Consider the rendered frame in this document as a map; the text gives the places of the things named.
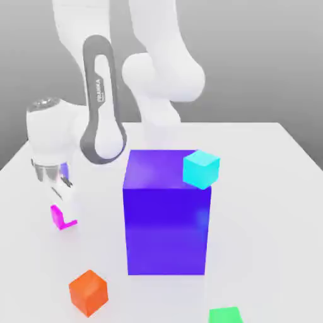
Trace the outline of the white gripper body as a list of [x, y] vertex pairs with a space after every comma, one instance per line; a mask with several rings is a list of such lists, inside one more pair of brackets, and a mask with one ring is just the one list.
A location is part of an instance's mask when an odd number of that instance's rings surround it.
[[50, 181], [49, 187], [52, 194], [50, 206], [56, 205], [62, 211], [66, 223], [77, 220], [72, 182], [69, 179], [58, 179]]

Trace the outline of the small magenta cube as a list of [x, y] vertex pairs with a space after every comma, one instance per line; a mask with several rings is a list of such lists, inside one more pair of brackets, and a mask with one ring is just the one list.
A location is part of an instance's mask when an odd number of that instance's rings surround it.
[[62, 211], [56, 206], [56, 205], [52, 205], [50, 207], [50, 213], [52, 216], [52, 221], [54, 222], [55, 226], [59, 229], [59, 230], [65, 230], [69, 227], [72, 227], [74, 225], [78, 224], [77, 220], [73, 220], [70, 221], [68, 223], [66, 223], [64, 221], [64, 216]]

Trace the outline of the small orange cube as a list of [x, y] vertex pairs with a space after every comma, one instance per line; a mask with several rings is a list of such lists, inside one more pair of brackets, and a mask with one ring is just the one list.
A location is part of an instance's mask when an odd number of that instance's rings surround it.
[[109, 300], [107, 282], [91, 269], [69, 284], [72, 304], [90, 317]]

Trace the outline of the small cyan cube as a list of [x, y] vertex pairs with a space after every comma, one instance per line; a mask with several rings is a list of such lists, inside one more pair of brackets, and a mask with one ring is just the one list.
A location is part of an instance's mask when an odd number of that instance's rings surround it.
[[205, 190], [218, 180], [221, 158], [197, 150], [183, 159], [183, 181]]

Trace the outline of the small green cube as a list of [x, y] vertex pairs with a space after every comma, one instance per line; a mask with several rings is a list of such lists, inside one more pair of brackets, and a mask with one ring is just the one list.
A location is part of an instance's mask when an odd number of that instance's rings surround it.
[[237, 307], [215, 308], [209, 311], [208, 323], [244, 323]]

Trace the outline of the large blue box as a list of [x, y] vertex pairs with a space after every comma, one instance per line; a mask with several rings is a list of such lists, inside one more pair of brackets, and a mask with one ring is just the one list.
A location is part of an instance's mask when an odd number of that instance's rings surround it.
[[183, 181], [190, 150], [131, 150], [123, 184], [130, 275], [203, 275], [211, 189]]

